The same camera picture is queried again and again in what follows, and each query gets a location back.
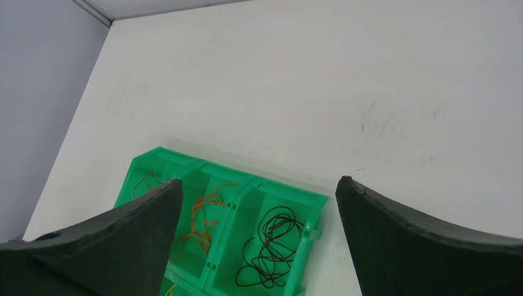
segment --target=orange wire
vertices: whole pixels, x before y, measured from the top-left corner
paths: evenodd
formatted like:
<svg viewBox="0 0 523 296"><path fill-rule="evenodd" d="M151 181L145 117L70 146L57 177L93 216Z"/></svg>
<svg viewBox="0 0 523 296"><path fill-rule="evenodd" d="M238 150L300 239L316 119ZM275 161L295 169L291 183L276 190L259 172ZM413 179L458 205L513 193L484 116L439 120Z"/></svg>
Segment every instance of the orange wire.
<svg viewBox="0 0 523 296"><path fill-rule="evenodd" d="M217 193L217 190L219 190L220 188L225 187L225 186L234 186L234 187L236 187L236 185L234 185L232 183L222 184L222 185L216 187L214 190L212 190L212 192L210 194L204 195L202 197L199 197L193 203L193 205L192 205L191 232L189 234L183 236L183 237L180 237L180 238L176 239L173 242L173 244L177 244L179 242L179 244L180 244L180 252L176 256L176 258L174 258L172 260L169 260L169 262L175 262L176 260L178 260L180 258L180 256L183 253L183 241L185 241L186 239L190 238L191 236L194 236L198 240L200 245L202 245L202 247L204 248L204 252L206 254L209 254L209 249L210 249L210 245L211 245L211 236L209 234L209 229L212 226L217 225L218 221L207 221L207 219L205 217L204 206L208 205L208 204L214 204L214 205L219 205L219 206L225 207L225 203L223 202L223 196L220 193ZM203 219L201 220L203 222L203 224L204 224L204 231L196 230L196 221L197 221L197 216L198 216L198 213L199 213L200 210L202 211L203 216L204 216Z"/></svg>

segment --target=gray wall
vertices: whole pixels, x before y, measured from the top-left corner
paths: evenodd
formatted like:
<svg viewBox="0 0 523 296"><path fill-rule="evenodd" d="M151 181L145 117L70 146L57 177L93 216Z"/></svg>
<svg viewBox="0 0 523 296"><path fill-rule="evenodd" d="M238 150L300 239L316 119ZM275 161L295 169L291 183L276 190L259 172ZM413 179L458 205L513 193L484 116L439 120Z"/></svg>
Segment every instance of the gray wall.
<svg viewBox="0 0 523 296"><path fill-rule="evenodd" d="M0 0L0 242L25 232L108 32L69 0Z"/></svg>

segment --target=white table surface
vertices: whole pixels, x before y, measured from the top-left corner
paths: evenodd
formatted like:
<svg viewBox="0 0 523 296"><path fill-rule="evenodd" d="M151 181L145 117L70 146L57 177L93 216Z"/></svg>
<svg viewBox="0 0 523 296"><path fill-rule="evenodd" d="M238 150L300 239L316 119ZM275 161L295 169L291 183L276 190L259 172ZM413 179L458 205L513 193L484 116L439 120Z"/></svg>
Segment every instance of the white table surface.
<svg viewBox="0 0 523 296"><path fill-rule="evenodd" d="M116 22L24 238L111 209L157 146L331 196L308 295L360 294L342 175L523 238L522 7L257 0Z"/></svg>

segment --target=green plastic bin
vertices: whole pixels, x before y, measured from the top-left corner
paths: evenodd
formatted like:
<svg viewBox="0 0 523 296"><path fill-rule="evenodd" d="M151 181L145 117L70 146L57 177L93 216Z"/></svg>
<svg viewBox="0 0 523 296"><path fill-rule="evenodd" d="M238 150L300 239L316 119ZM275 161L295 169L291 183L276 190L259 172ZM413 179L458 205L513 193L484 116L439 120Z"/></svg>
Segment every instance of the green plastic bin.
<svg viewBox="0 0 523 296"><path fill-rule="evenodd" d="M195 200L223 184L233 185L217 190L223 197L223 207L205 208L206 220L218 222L209 230L212 241L208 254L193 237L183 244L173 244L170 260L177 260L167 263L160 296L164 296L173 284L176 284L173 295L295 296L304 293L300 284L312 243L321 237L319 221L328 200L326 196L158 147L133 159L115 207L173 178L182 180L184 191L175 241L191 232ZM245 248L245 257L255 256L262 244L257 238L260 220L268 210L281 206L291 208L296 220L303 223L300 237L296 234L288 237L288 244L294 244L297 251L290 271L281 278L286 285L272 289L261 285L237 286L236 273L244 263L245 242L253 238ZM278 211L286 209L278 208L273 212ZM259 277L245 272L238 276L238 281L256 282Z"/></svg>

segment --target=yellow wire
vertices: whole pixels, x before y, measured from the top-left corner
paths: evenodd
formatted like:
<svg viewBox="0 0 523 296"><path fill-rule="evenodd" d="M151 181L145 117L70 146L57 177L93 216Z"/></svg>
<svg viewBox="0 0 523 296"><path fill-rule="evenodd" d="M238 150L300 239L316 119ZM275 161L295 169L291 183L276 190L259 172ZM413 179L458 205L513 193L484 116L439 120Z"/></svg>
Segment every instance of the yellow wire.
<svg viewBox="0 0 523 296"><path fill-rule="evenodd" d="M167 296L167 294L171 293L171 296L173 296L173 288L176 287L176 284L173 284L172 287L170 287L168 290L167 290L167 293L165 293L165 296Z"/></svg>

